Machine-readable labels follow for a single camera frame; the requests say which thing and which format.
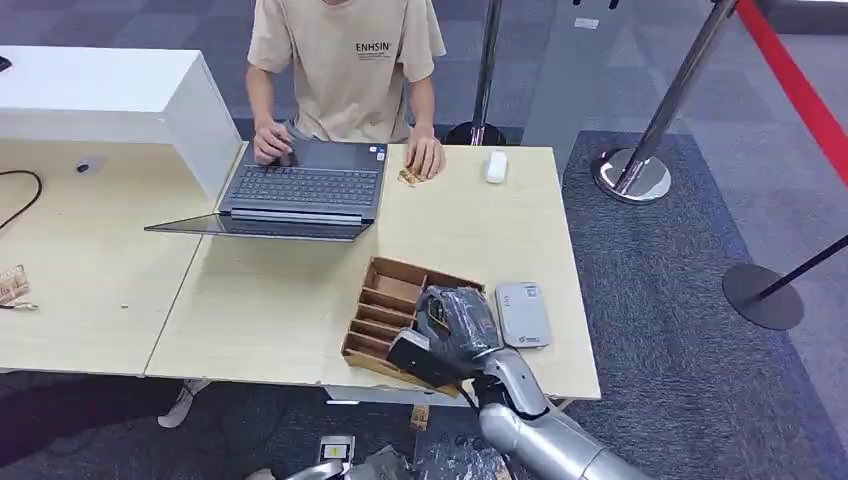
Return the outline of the person's left hand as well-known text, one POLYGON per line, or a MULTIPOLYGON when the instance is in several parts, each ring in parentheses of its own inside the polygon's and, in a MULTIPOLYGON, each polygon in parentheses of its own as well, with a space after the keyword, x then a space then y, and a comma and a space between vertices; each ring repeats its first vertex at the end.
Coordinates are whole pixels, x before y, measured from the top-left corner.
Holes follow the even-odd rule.
POLYGON ((444 168, 445 154, 432 126, 415 126, 407 141, 405 167, 419 179, 432 179, 444 168))

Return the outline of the person's right hand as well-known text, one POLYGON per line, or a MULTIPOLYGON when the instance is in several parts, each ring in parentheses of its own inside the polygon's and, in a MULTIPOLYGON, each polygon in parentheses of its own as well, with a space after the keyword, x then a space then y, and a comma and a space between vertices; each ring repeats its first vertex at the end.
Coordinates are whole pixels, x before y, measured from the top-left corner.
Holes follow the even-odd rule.
POLYGON ((254 158, 262 166, 290 164, 293 153, 292 137, 287 128, 276 122, 268 122, 256 127, 253 139, 254 158))

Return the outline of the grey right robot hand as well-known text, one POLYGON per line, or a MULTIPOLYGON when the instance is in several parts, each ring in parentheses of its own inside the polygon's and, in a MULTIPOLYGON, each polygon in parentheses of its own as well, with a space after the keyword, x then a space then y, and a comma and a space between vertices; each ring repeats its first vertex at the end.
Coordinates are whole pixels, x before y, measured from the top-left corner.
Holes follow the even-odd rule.
POLYGON ((483 358, 504 347, 497 321, 481 291, 430 285, 416 303, 415 330, 429 351, 467 379, 483 369, 483 358))

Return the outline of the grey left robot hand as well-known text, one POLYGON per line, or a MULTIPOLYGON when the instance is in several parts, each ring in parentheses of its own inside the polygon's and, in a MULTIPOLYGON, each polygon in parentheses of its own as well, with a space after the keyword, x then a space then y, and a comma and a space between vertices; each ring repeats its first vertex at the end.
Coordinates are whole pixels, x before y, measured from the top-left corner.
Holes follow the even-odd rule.
POLYGON ((344 476, 345 480, 413 480, 413 468, 406 457, 387 445, 368 456, 363 463, 354 465, 344 476))

